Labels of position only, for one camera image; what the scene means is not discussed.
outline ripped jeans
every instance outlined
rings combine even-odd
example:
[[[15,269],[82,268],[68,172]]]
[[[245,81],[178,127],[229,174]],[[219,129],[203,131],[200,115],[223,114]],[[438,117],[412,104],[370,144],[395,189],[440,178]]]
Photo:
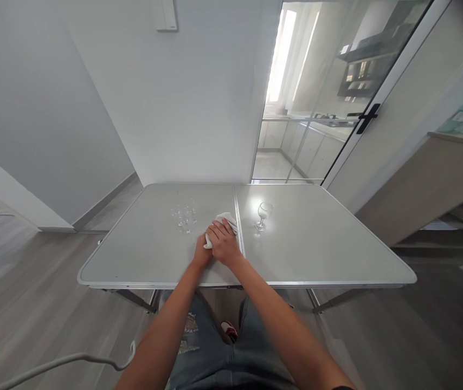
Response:
[[[277,292],[286,298],[283,292]],[[164,291],[161,300],[166,301],[171,293]],[[170,389],[226,388],[246,383],[280,390],[297,389],[249,298],[241,304],[235,344],[225,344],[216,326],[201,297],[194,294],[170,375]]]

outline window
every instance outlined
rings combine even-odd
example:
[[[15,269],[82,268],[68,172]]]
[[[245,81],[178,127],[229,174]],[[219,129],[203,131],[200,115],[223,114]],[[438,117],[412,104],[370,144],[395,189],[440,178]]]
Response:
[[[297,13],[294,11],[282,10],[280,13],[279,29],[276,36],[275,52],[266,96],[268,102],[277,102],[279,100],[296,19]]]

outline gray floor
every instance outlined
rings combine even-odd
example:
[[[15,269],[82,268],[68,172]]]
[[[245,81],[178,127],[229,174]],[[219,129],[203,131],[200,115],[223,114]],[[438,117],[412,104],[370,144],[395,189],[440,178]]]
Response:
[[[78,351],[121,362],[153,316],[76,282],[102,235],[35,233],[0,216],[0,382]],[[463,272],[416,265],[418,282],[311,314],[303,290],[289,290],[299,317],[359,389],[463,388]],[[317,291],[321,300],[333,290]],[[205,291],[218,318],[236,323],[243,292]],[[148,292],[142,291],[143,297]],[[17,389],[110,389],[111,368],[76,362]]]
[[[138,197],[143,185],[136,176],[128,183],[122,191],[116,195],[96,216],[85,225],[83,232],[109,231],[118,219],[128,209],[132,202]]]
[[[255,165],[253,167],[254,178],[280,178],[286,179],[291,169],[291,164],[280,152],[264,152],[257,151],[255,155]],[[302,176],[296,171],[291,171],[291,178],[301,179]],[[303,180],[294,180],[295,183],[306,183]],[[270,184],[270,183],[283,183],[279,180],[260,180],[256,181],[257,184]]]

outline shoe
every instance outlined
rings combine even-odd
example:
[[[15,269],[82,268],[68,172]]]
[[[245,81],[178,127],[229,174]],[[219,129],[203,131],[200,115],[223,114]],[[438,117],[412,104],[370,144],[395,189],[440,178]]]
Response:
[[[224,333],[228,335],[231,342],[235,344],[239,335],[237,334],[237,331],[235,330],[233,325],[229,321],[223,321],[221,322],[221,329],[224,330]]]

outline doorway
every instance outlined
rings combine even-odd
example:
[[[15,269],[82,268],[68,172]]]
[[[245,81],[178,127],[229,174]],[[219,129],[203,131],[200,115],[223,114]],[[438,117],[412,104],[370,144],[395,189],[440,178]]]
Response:
[[[374,98],[430,4],[282,4],[252,183],[322,185],[377,112]]]

